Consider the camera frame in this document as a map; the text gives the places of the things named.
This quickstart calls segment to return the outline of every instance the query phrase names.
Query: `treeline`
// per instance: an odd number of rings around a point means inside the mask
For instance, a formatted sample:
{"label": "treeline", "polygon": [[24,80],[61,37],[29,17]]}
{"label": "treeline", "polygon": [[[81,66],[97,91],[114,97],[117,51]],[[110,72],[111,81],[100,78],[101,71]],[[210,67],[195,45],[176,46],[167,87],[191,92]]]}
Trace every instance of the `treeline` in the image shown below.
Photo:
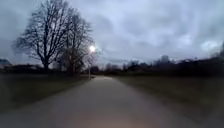
{"label": "treeline", "polygon": [[152,76],[221,76],[224,75],[224,61],[221,57],[207,59],[186,59],[181,61],[170,61],[168,56],[153,63],[140,63],[131,61],[122,67],[107,64],[105,69],[100,70],[92,67],[95,74],[105,75],[152,75]]}

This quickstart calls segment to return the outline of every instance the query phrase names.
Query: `distant tree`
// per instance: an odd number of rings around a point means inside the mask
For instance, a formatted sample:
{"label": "distant tree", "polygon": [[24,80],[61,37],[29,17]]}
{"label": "distant tree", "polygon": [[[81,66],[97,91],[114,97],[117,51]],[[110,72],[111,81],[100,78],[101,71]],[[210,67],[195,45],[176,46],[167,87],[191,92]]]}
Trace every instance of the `distant tree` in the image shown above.
{"label": "distant tree", "polygon": [[92,66],[90,68],[90,71],[91,71],[92,74],[97,74],[97,73],[100,72],[100,68],[98,66]]}
{"label": "distant tree", "polygon": [[63,0],[47,0],[34,11],[23,34],[14,47],[31,57],[41,60],[47,71],[64,47],[63,36],[67,32],[68,3]]}

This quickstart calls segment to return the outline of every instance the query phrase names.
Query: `bare tree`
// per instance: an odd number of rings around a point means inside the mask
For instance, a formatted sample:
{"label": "bare tree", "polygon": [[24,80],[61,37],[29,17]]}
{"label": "bare tree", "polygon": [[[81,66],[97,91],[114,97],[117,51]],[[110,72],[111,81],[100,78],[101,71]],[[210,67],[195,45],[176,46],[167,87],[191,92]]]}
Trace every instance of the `bare tree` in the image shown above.
{"label": "bare tree", "polygon": [[64,61],[67,71],[73,75],[84,66],[84,58],[88,56],[92,39],[89,36],[90,25],[79,14],[77,10],[69,10],[67,20],[67,31],[65,34]]}
{"label": "bare tree", "polygon": [[67,30],[68,3],[63,0],[47,0],[32,13],[24,33],[14,47],[41,60],[47,71],[64,47]]}

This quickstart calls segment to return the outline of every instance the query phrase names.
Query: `asphalt road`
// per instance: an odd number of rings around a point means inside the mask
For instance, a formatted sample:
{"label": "asphalt road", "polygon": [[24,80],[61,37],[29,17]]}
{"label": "asphalt road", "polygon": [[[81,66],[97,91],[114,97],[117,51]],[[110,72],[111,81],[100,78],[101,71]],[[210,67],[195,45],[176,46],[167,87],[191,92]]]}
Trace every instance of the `asphalt road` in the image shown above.
{"label": "asphalt road", "polygon": [[156,99],[109,77],[0,115],[1,128],[194,128]]}

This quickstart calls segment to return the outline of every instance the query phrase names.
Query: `lamp post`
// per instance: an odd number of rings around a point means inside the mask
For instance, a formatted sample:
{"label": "lamp post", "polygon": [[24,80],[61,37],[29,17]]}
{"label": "lamp post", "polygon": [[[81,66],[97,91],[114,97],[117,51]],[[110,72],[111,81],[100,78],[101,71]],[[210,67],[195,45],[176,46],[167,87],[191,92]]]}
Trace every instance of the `lamp post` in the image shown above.
{"label": "lamp post", "polygon": [[[93,45],[90,46],[89,47],[89,56],[91,57],[91,54],[93,54],[95,51],[96,51],[96,47]],[[91,64],[91,62],[89,62],[89,79],[90,79],[90,74],[91,74],[91,71],[90,71],[91,65],[90,64]]]}

